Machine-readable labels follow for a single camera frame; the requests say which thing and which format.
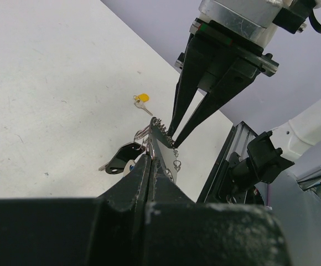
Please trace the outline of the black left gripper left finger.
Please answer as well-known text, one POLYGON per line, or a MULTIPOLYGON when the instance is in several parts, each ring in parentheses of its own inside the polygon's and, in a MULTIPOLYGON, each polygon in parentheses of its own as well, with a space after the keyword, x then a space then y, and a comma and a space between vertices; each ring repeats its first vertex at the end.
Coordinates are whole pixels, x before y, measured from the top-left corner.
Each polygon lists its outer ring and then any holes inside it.
POLYGON ((96 198, 0 199, 0 265, 140 265, 150 170, 96 198))

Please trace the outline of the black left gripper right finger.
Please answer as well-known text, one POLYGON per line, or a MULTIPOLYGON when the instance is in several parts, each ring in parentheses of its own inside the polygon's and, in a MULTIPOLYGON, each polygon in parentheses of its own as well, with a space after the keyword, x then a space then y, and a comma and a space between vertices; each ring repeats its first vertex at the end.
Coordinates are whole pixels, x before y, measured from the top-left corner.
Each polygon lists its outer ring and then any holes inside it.
POLYGON ((144 265, 291 265, 276 217, 250 204, 194 203, 145 158, 144 265))

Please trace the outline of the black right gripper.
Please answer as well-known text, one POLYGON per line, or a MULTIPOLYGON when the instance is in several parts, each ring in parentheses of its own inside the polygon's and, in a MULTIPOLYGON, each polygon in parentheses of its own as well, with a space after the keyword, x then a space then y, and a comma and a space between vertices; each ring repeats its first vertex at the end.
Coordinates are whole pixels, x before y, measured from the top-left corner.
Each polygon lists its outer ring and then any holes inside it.
POLYGON ((175 67, 182 72, 170 134, 176 132, 197 89, 207 93, 179 133, 174 147, 179 147, 197 126, 253 83, 260 73, 266 76, 276 73, 279 64, 272 60, 272 54, 262 52, 263 48, 214 21, 195 19, 187 48, 175 61, 175 67))

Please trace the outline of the key with yellow tag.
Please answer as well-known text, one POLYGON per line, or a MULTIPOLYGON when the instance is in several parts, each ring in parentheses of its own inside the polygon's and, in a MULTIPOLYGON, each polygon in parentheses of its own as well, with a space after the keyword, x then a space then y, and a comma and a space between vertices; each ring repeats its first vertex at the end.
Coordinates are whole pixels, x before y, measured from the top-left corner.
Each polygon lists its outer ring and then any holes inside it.
POLYGON ((145 103, 149 100, 149 96, 145 93, 139 94, 139 95, 134 95, 134 105, 145 111, 148 115, 152 116, 153 114, 146 108, 145 103))

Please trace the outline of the keyring bunch with coloured tags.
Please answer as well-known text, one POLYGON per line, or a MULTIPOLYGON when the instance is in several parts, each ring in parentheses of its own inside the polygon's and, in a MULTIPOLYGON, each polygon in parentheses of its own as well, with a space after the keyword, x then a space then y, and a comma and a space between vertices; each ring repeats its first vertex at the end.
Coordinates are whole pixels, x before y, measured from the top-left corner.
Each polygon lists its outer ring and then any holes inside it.
POLYGON ((158 159, 166 176, 176 183, 182 163, 178 159, 179 153, 174 148, 173 139, 168 136, 166 126, 157 117, 151 118, 149 125, 138 130, 133 141, 122 145, 107 163, 99 167, 99 171, 109 175, 122 173, 126 176, 142 154, 150 155, 153 160, 158 159))

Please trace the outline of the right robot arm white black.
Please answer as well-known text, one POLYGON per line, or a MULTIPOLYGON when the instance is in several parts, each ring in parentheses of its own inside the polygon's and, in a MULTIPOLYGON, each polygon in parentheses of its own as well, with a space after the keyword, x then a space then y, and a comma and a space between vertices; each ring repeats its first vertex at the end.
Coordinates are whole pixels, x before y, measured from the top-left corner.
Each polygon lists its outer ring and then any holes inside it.
MULTIPOLYGON (((260 74, 273 76, 278 64, 264 53, 277 28, 294 34, 306 21, 321 34, 321 1, 202 1, 177 59, 176 86, 168 135, 178 147, 192 131, 251 85, 260 74)), ((248 157, 236 161, 224 194, 271 183, 311 147, 321 142, 321 99, 296 117, 253 139, 248 157)))

